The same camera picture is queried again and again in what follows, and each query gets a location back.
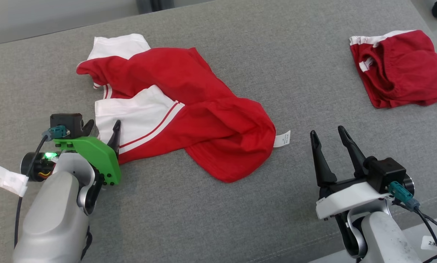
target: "gray fabric surface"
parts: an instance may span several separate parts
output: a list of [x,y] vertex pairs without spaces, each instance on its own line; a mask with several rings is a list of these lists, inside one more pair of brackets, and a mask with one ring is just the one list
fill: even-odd
[[[184,150],[123,165],[121,184],[102,191],[90,218],[93,244],[83,262],[307,262],[342,249],[335,221],[315,213],[310,130],[340,179],[353,171],[338,125],[366,155],[395,158],[414,178],[422,210],[437,217],[437,104],[376,110],[348,42],[415,28],[431,35],[407,0],[217,0],[6,43],[0,165],[18,171],[51,113],[94,117],[101,92],[75,73],[93,37],[140,33],[151,47],[195,46],[236,95],[262,103],[277,133],[292,131],[290,145],[232,184]],[[40,186],[30,183],[22,221]],[[17,200],[0,189],[0,262],[11,261]],[[403,228],[419,223],[393,213]]]

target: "gray robot arm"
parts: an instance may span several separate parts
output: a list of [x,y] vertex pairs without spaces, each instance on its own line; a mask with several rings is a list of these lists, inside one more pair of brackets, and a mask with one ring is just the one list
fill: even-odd
[[78,153],[62,153],[24,219],[14,263],[78,263],[88,234],[85,205],[94,185],[92,166]]

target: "white tape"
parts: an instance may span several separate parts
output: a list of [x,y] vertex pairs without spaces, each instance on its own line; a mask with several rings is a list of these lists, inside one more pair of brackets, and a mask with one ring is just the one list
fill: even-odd
[[437,250],[437,244],[434,241],[434,238],[432,238],[432,236],[425,235],[421,241],[421,249]]
[[27,190],[28,177],[8,171],[0,166],[0,187],[23,197]]

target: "green bracket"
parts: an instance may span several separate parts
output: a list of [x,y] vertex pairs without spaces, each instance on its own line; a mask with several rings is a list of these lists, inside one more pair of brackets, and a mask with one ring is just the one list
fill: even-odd
[[54,139],[61,150],[76,151],[105,177],[109,185],[118,184],[121,170],[115,151],[95,137],[79,137],[75,139]]

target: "white tag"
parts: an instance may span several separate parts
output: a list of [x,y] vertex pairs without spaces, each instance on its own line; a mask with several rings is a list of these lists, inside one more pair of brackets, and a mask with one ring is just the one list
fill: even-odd
[[422,242],[421,242],[421,249],[425,249],[425,250],[437,250],[437,245],[434,242],[434,238],[432,238],[432,236],[425,235],[423,237]]
[[275,136],[275,142],[273,143],[273,148],[282,147],[283,145],[287,145],[290,143],[290,133],[291,130],[287,131],[282,135]]
[[369,67],[374,63],[374,58],[369,57],[366,61],[362,61],[359,63],[360,70],[362,72],[366,72],[369,70]]

